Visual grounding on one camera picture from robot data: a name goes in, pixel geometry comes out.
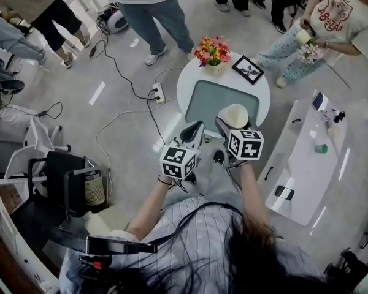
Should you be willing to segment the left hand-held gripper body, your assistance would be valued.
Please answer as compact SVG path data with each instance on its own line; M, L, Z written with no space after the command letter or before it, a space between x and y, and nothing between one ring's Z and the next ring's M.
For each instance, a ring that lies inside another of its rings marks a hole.
M172 140L163 146L159 158L161 172L164 176L178 180L187 178L197 167L200 151Z

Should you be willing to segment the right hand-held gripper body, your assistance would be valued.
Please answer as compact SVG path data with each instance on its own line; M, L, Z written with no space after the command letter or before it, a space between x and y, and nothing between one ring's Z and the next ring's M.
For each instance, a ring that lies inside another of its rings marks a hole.
M239 167L248 161L260 160L264 137L260 131L231 130L227 140L229 166Z

